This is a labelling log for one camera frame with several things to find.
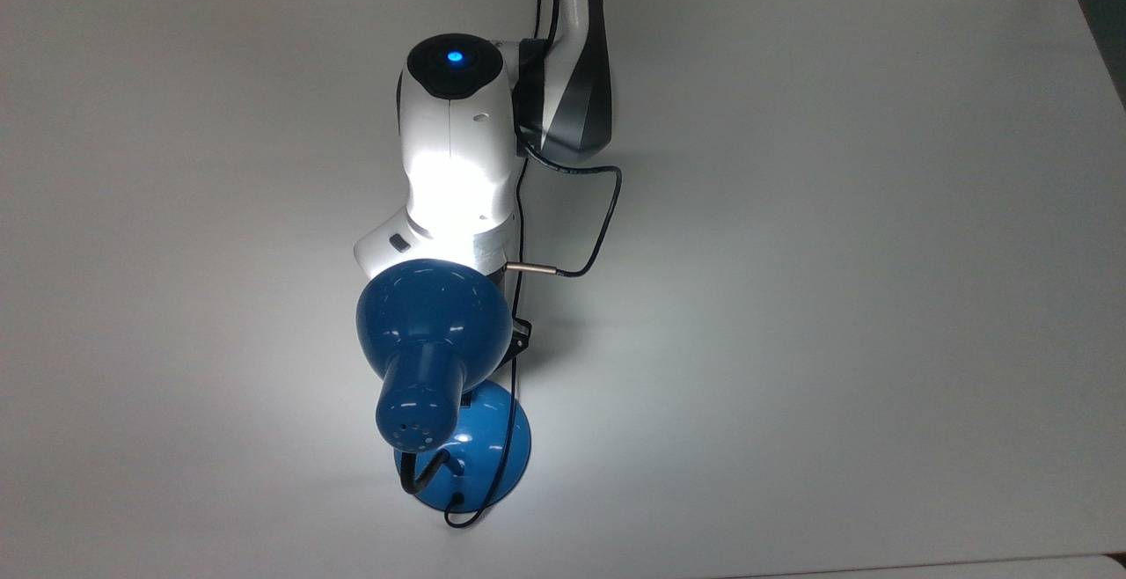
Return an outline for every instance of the lamp shade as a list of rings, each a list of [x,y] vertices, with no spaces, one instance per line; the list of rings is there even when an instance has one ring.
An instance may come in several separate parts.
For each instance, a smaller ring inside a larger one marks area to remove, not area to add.
[[[449,438],[462,393],[497,369],[512,338],[499,287],[445,259],[410,259],[377,275],[360,294],[356,327],[383,378],[379,434],[418,454]]]

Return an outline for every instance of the black object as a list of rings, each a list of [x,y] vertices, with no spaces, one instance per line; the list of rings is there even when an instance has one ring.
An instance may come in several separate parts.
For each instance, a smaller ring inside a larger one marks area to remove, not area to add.
[[[406,251],[411,247],[411,243],[406,242],[406,239],[403,238],[402,234],[391,234],[390,242],[391,247],[394,247],[395,251],[399,251],[399,253]]]
[[[419,474],[418,480],[414,479],[414,462],[418,454],[411,454],[410,452],[403,452],[402,469],[399,471],[399,482],[403,486],[403,491],[406,491],[411,496],[417,495],[419,491],[426,489],[426,486],[434,480],[436,473],[438,473],[438,467],[446,464],[449,460],[449,452],[445,449],[439,449],[434,458],[427,463],[426,467],[422,467],[422,473]]]
[[[586,276],[590,268],[595,266],[595,260],[598,259],[598,252],[602,249],[602,241],[606,239],[606,231],[610,228],[610,220],[614,219],[614,208],[618,205],[618,196],[622,194],[622,169],[617,166],[596,166],[596,167],[566,167],[561,166],[552,161],[552,159],[545,158],[539,153],[535,146],[531,145],[527,139],[524,139],[522,134],[517,134],[516,142],[522,146],[524,151],[527,151],[528,157],[535,159],[540,166],[547,167],[548,170],[555,170],[562,175],[601,175],[602,172],[614,173],[614,194],[610,195],[610,203],[606,208],[606,217],[602,219],[602,226],[598,230],[598,239],[595,239],[595,248],[590,252],[590,258],[587,259],[587,264],[582,266],[582,269],[578,271],[566,271],[564,269],[555,269],[555,275],[562,278],[581,278]],[[520,202],[520,188],[516,187],[516,201]]]
[[[512,318],[512,341],[509,342],[508,351],[504,351],[504,358],[500,359],[499,365],[503,366],[511,362],[511,359],[515,359],[520,351],[527,350],[530,341],[531,322],[520,318]]]
[[[495,79],[504,57],[490,41],[470,34],[443,34],[419,42],[406,56],[406,70],[426,92],[464,100]]]

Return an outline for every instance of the lamp base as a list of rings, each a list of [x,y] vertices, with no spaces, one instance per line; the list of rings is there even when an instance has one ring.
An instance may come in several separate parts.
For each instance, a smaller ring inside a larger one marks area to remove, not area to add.
[[[450,507],[450,513],[474,513],[484,506],[485,496],[492,487],[497,467],[500,465],[500,454],[504,447],[504,434],[508,429],[508,412],[512,407],[512,398],[502,386],[486,381],[475,386],[468,393],[470,404],[463,404],[457,417],[457,429],[441,447],[449,452],[450,461],[462,467],[461,475],[454,475],[454,469],[444,465],[435,474],[427,488],[419,491],[415,498],[428,507],[445,511],[461,493],[464,500]],[[512,426],[512,438],[508,451],[508,462],[497,491],[489,500],[489,506],[499,502],[507,496],[528,466],[531,456],[531,430],[528,417],[520,403],[516,403],[516,422]],[[395,467],[402,471],[402,452],[395,451]],[[421,470],[430,460],[419,458]]]

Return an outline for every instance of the lamp cord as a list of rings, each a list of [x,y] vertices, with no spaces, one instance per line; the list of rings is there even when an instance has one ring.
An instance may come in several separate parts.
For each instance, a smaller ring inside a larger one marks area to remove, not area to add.
[[[533,37],[538,37],[539,35],[539,10],[543,7],[543,0],[536,0],[536,26]],[[524,177],[528,173],[528,160],[524,159],[524,166],[520,167],[519,178],[516,179],[516,211],[520,219],[519,226],[519,240],[517,246],[516,258],[520,262],[524,261],[524,250],[525,250],[525,230],[524,230],[524,201],[520,198],[520,189],[524,187]],[[512,291],[512,319],[516,319],[520,310],[520,294],[524,291],[524,274],[518,271],[516,274],[516,287]],[[481,508],[474,511],[473,516],[465,522],[454,522],[450,519],[450,511],[457,505],[465,501],[464,496],[461,493],[455,493],[454,497],[449,499],[449,504],[446,505],[446,510],[443,511],[443,518],[446,519],[446,525],[450,528],[467,528],[476,523],[477,519],[484,514],[485,509],[489,508],[489,502],[492,501],[493,496],[497,495],[497,489],[500,488],[500,481],[504,475],[504,467],[508,465],[508,454],[512,445],[512,430],[516,427],[516,406],[518,401],[516,399],[516,388],[519,383],[518,371],[516,357],[511,358],[509,365],[509,408],[508,408],[508,427],[504,429],[504,447],[500,453],[500,463],[497,465],[497,473],[493,475],[493,481],[489,486],[489,491],[485,493],[485,499],[481,502]]]

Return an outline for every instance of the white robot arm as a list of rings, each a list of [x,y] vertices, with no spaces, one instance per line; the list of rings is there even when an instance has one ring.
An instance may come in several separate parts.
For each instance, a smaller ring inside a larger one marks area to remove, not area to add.
[[[501,284],[517,228],[516,133],[564,164],[610,141],[602,0],[554,0],[546,41],[420,42],[397,105],[408,202],[356,243],[357,261],[374,278],[408,259],[447,259]]]

